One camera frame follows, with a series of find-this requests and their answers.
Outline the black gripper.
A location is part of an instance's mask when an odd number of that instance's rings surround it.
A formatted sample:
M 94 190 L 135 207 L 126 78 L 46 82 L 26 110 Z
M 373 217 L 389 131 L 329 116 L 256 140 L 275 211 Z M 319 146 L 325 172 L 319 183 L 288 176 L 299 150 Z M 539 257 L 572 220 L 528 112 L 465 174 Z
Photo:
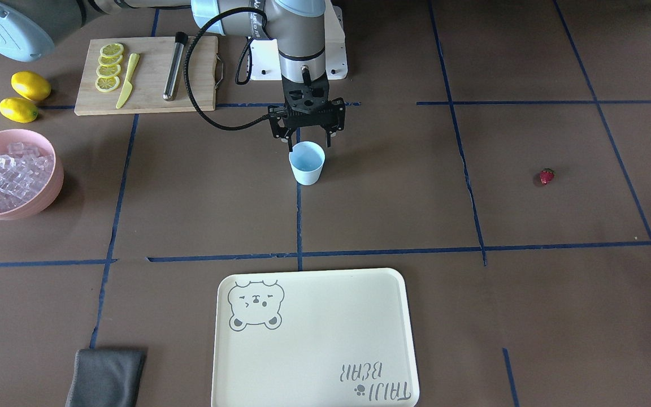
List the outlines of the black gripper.
M 324 129 L 325 146 L 330 149 L 335 132 L 345 128 L 346 106 L 343 98 L 328 99 L 329 81 L 326 74 L 307 83 L 281 78 L 285 103 L 283 107 L 269 106 L 268 122 L 272 136 L 287 142 L 291 153 L 297 144 L 301 127 Z

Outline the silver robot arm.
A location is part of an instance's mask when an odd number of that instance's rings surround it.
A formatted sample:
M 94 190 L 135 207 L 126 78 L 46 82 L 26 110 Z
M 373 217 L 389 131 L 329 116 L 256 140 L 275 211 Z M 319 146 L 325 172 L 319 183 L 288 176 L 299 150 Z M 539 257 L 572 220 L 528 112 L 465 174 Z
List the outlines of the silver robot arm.
M 184 54 L 184 87 L 204 121 L 221 131 L 243 131 L 268 122 L 272 136 L 290 149 L 302 127 L 321 127 L 327 146 L 343 131 L 346 103 L 329 97 L 325 1 L 0 1 L 0 54 L 33 62 L 94 21 L 125 21 L 140 10 L 185 8 L 198 30 Z M 276 41 L 282 107 L 269 106 L 261 118 L 236 126 L 210 119 L 197 103 L 189 68 L 197 44 L 207 34 Z

